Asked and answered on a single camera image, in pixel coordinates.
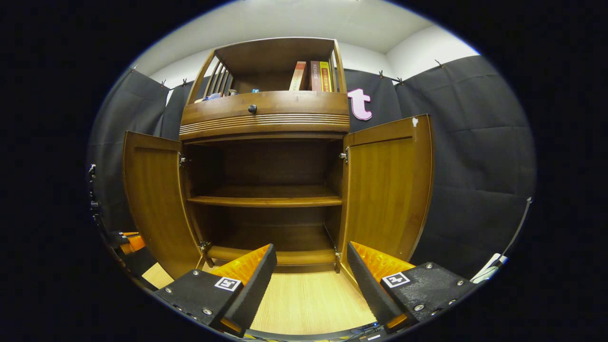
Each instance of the small object on shelf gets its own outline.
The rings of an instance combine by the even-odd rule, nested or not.
[[[319,62],[319,66],[321,68],[321,90],[331,92],[330,64],[326,61],[322,61]]]
[[[310,62],[310,90],[323,91],[321,87],[321,67],[319,61]]]
[[[298,61],[295,64],[295,71],[294,71],[294,76],[291,79],[291,84],[289,86],[289,90],[291,91],[296,91],[296,90],[305,90],[308,88],[307,85],[307,80],[308,77],[304,77],[304,75],[306,74],[306,62],[305,61]]]

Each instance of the wooden floor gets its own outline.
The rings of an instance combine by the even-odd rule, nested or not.
[[[211,270],[204,265],[202,270]],[[348,330],[376,321],[365,299],[332,265],[277,267],[260,303],[252,330],[311,335]],[[157,263],[143,277],[156,287],[173,280]]]

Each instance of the cabinet door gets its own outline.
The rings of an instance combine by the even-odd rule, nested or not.
[[[432,127],[428,115],[402,119],[344,137],[340,269],[350,280],[349,241],[409,261],[430,204]]]
[[[126,132],[123,182],[131,215],[146,246],[177,279],[201,260],[185,210],[179,141]]]

